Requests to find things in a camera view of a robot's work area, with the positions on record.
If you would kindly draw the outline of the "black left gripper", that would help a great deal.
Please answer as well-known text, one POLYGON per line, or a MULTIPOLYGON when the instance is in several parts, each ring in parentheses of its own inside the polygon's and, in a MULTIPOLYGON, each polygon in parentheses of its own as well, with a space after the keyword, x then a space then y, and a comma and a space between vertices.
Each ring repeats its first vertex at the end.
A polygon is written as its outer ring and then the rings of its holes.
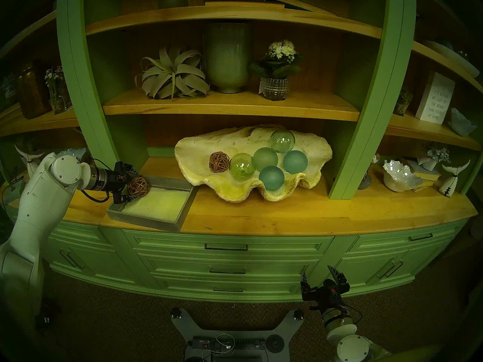
POLYGON ((122 193, 128 183, 128 176, 135 178, 139 176, 139 172, 133 165, 121 162, 121 168, 115 170, 107 170, 107 192, 112 193, 114 204, 122 204, 132 202, 130 195, 122 193))

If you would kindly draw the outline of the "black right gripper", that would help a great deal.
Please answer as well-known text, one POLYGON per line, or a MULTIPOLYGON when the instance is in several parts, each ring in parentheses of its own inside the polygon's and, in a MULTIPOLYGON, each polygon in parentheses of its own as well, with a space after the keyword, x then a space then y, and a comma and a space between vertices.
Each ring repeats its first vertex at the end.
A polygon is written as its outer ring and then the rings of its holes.
POLYGON ((332 279, 324 280, 321 287, 311 287, 306 272, 301 275, 301 294, 304 302, 315 302, 309 309, 330 309, 345 306, 341 295, 349 292, 349 283, 345 275, 333 266, 328 265, 332 279))

